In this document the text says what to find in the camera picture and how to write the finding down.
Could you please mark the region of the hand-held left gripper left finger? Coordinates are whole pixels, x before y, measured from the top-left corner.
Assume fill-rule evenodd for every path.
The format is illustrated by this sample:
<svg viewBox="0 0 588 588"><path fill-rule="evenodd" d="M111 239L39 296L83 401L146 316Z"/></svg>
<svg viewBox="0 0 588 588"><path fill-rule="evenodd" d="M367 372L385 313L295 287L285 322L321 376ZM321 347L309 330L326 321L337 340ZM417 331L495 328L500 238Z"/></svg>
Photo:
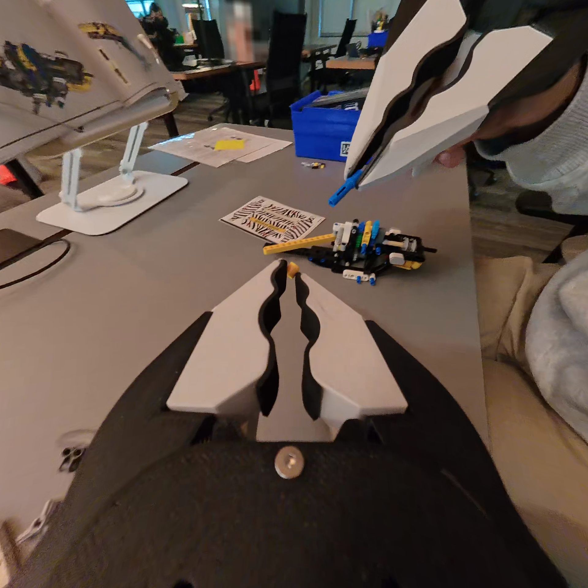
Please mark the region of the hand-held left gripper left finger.
<svg viewBox="0 0 588 588"><path fill-rule="evenodd" d="M273 408L279 371L272 330L288 263L277 260L250 278L210 313L166 406L257 425Z"/></svg>

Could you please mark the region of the partly built lego vehicle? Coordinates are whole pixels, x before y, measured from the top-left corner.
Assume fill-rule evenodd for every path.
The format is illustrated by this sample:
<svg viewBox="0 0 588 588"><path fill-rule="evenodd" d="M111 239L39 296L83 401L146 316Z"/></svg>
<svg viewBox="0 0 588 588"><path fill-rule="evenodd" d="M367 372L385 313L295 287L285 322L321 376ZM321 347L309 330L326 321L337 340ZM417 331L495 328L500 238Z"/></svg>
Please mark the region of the partly built lego vehicle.
<svg viewBox="0 0 588 588"><path fill-rule="evenodd" d="M426 246L422 238L400 229L383 229L379 220L356 219L335 223L329 234L280 244L267 242L263 253L300 256L346 280L375 285L380 275L393 268L420 268L427 254L436 254L437 248Z"/></svg>

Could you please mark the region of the long blue lego pin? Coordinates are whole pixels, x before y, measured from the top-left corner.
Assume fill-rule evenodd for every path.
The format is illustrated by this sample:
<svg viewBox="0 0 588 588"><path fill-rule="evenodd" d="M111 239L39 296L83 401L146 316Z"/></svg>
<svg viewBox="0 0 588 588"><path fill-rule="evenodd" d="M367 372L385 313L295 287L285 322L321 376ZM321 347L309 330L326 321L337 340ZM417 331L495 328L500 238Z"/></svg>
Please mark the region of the long blue lego pin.
<svg viewBox="0 0 588 588"><path fill-rule="evenodd" d="M363 174L364 174L363 170L359 169L357 172L350 175L345 180L343 185L329 198L328 205L331 208L334 208L335 206L337 206L337 204L339 202L342 201L342 199L346 195L349 194L349 192L351 192L354 189L358 189L358 186L360 184L360 181L362 179Z"/></svg>

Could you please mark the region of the person's right forearm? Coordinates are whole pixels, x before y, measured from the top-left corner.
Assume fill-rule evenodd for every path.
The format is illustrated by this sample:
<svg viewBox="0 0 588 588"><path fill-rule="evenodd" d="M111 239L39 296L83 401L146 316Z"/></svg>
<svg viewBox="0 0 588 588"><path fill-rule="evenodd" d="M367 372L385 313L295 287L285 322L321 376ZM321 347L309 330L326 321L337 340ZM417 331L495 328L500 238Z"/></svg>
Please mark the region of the person's right forearm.
<svg viewBox="0 0 588 588"><path fill-rule="evenodd" d="M555 213L587 215L587 75L561 115L533 139L474 142L485 159L505 163L519 186L550 196Z"/></svg>

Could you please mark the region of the grey three-way lego connector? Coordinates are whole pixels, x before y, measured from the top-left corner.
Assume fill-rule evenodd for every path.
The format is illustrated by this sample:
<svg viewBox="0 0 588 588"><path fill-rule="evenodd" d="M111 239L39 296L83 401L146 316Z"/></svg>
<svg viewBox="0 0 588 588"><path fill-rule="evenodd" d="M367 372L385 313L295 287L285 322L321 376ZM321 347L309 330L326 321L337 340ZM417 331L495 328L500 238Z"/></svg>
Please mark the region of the grey three-way lego connector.
<svg viewBox="0 0 588 588"><path fill-rule="evenodd" d="M61 499L49 499L43 505L40 514L17 536L15 540L16 545L22 546L33 540L39 539L47 531L51 518L55 515L61 504Z"/></svg>

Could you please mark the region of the open lego instruction booklet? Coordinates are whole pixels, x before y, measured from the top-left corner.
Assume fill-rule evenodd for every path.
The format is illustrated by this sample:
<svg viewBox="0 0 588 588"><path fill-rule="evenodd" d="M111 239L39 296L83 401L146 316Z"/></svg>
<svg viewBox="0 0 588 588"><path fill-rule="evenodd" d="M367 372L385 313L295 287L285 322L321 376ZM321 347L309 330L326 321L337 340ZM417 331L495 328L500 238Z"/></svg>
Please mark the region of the open lego instruction booklet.
<svg viewBox="0 0 588 588"><path fill-rule="evenodd" d="M1 1L1 149L165 114L185 97L125 1Z"/></svg>

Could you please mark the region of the person's right hand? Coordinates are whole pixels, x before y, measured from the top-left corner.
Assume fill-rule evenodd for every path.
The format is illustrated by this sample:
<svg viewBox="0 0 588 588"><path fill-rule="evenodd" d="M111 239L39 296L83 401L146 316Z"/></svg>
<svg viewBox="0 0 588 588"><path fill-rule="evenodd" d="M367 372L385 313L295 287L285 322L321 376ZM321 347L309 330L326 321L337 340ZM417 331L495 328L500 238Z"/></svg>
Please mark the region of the person's right hand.
<svg viewBox="0 0 588 588"><path fill-rule="evenodd" d="M511 102L489 114L471 137L442 151L435 162L454 168L465 158L469 143L498 140L516 145L540 135L570 105L583 82L586 68L587 56L584 56L546 91Z"/></svg>

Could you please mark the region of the black office chair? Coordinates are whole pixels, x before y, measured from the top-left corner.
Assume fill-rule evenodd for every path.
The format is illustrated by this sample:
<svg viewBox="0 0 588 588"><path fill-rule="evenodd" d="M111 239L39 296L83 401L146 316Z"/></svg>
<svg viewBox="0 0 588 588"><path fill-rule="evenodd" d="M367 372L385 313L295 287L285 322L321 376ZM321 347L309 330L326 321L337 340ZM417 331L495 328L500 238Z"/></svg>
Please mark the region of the black office chair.
<svg viewBox="0 0 588 588"><path fill-rule="evenodd" d="M347 46L351 42L351 39L352 39L353 34L355 32L356 22L357 22L356 19L349 19L348 18L346 20L339 44L338 44L336 52L334 54L335 58L340 58L340 57L346 55Z"/></svg>
<svg viewBox="0 0 588 588"><path fill-rule="evenodd" d="M194 30L200 57L208 60L224 60L224 44L217 26L217 20L191 18L190 22Z"/></svg>
<svg viewBox="0 0 588 588"><path fill-rule="evenodd" d="M305 42L305 13L273 12L266 64L267 120L269 127L300 98L300 65Z"/></svg>
<svg viewBox="0 0 588 588"><path fill-rule="evenodd" d="M515 201L518 213L528 216L560 222L570 225L570 231L560 243L548 254L543 263L559 263L563 260L563 245L568 239L587 236L587 216L576 214L559 214L552 210L550 196L543 192L526 190L521 192Z"/></svg>

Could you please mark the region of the blue plastic bin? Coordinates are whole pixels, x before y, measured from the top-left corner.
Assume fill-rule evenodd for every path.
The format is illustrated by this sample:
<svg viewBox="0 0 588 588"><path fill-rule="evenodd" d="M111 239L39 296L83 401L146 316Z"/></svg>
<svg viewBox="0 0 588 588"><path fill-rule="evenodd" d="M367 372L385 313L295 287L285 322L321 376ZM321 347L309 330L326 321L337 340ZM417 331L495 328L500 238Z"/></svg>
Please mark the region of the blue plastic bin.
<svg viewBox="0 0 588 588"><path fill-rule="evenodd" d="M345 162L368 90L315 91L291 104L296 156Z"/></svg>

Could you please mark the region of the zebra striped sticker sheet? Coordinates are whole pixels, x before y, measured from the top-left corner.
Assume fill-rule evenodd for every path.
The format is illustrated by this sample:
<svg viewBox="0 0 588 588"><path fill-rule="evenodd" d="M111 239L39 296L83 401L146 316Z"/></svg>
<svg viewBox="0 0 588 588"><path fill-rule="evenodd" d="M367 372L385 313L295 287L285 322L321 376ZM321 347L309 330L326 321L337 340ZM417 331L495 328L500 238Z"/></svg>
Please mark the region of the zebra striped sticker sheet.
<svg viewBox="0 0 588 588"><path fill-rule="evenodd" d="M257 196L219 221L279 245L309 236L325 217Z"/></svg>

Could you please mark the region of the person's right leg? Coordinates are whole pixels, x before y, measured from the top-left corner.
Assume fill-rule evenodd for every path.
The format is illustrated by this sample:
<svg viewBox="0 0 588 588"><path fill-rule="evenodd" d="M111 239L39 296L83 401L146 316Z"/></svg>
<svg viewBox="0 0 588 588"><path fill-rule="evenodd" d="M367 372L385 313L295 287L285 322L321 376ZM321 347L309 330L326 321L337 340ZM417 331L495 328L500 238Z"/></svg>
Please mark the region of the person's right leg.
<svg viewBox="0 0 588 588"><path fill-rule="evenodd" d="M533 307L550 279L562 268L527 256L474 260L481 355L530 373L526 329Z"/></svg>

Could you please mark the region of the person's leg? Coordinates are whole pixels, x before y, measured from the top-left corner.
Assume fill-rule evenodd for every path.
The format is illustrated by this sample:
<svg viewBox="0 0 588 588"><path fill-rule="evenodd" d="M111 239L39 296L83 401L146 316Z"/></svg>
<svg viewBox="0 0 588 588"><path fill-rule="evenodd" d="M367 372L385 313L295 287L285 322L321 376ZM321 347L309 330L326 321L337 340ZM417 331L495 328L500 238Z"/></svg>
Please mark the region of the person's leg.
<svg viewBox="0 0 588 588"><path fill-rule="evenodd" d="M526 375L483 359L490 448L511 501L570 587L587 587L587 444Z"/></svg>
<svg viewBox="0 0 588 588"><path fill-rule="evenodd" d="M533 307L550 279L562 268L527 256L474 260L481 355L530 373L526 329Z"/></svg>

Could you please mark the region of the printed paper sheet yellow patch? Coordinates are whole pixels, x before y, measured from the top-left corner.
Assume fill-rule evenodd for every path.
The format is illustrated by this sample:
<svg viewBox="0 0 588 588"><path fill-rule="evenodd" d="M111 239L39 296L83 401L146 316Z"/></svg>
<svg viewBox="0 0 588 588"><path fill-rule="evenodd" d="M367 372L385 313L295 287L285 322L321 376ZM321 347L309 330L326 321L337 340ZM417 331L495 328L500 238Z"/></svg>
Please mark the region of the printed paper sheet yellow patch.
<svg viewBox="0 0 588 588"><path fill-rule="evenodd" d="M218 168L269 147L272 143L271 138L213 126L169 138L150 146L149 149Z"/></svg>

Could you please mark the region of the light grey hoodie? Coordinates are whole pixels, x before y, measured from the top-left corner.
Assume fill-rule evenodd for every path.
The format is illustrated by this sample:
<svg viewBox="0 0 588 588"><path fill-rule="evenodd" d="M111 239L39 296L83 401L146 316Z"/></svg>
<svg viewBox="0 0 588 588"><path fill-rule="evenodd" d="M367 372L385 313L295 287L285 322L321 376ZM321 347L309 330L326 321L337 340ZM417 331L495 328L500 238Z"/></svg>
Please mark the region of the light grey hoodie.
<svg viewBox="0 0 588 588"><path fill-rule="evenodd" d="M525 353L545 401L587 441L587 252L543 288L526 328Z"/></svg>

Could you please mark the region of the person's left leg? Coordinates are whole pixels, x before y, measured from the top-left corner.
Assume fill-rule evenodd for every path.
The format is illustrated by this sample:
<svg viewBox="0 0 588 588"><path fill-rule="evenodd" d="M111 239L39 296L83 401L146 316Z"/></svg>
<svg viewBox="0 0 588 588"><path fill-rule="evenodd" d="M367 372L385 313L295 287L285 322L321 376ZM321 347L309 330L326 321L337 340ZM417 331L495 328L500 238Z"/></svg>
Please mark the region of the person's left leg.
<svg viewBox="0 0 588 588"><path fill-rule="evenodd" d="M490 448L511 501L570 587L587 587L587 444L526 375L483 359Z"/></svg>

